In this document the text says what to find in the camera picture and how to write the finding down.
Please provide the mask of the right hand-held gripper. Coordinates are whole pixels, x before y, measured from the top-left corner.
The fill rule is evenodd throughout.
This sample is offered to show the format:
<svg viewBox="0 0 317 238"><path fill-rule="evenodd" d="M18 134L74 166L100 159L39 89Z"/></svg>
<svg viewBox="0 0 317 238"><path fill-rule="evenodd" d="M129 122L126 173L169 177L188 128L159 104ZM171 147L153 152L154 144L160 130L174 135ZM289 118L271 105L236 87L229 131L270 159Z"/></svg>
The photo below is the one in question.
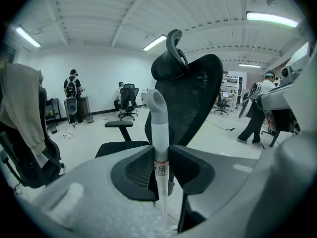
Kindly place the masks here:
<svg viewBox="0 0 317 238"><path fill-rule="evenodd" d="M281 69L279 86L257 96L268 126L276 132L317 130L317 52L304 44Z"/></svg>

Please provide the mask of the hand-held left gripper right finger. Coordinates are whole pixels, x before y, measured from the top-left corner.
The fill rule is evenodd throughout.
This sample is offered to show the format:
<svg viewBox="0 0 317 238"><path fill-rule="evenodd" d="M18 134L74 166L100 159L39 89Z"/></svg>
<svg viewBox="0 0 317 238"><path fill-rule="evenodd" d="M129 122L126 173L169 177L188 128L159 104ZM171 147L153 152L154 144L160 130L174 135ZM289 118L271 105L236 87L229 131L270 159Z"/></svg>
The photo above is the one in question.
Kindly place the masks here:
<svg viewBox="0 0 317 238"><path fill-rule="evenodd" d="M171 171L183 189L178 231L184 232L218 213L241 189L257 161L172 145Z"/></svg>

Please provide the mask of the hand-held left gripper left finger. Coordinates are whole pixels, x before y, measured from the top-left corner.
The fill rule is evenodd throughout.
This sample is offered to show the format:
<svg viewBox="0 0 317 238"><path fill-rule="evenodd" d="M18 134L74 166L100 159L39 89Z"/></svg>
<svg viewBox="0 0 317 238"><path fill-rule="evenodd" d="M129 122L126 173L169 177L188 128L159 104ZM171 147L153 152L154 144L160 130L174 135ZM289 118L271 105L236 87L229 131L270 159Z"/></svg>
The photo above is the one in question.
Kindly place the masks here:
<svg viewBox="0 0 317 238"><path fill-rule="evenodd" d="M86 161L51 183L34 204L41 209L153 209L153 154L152 146L141 146Z"/></svg>

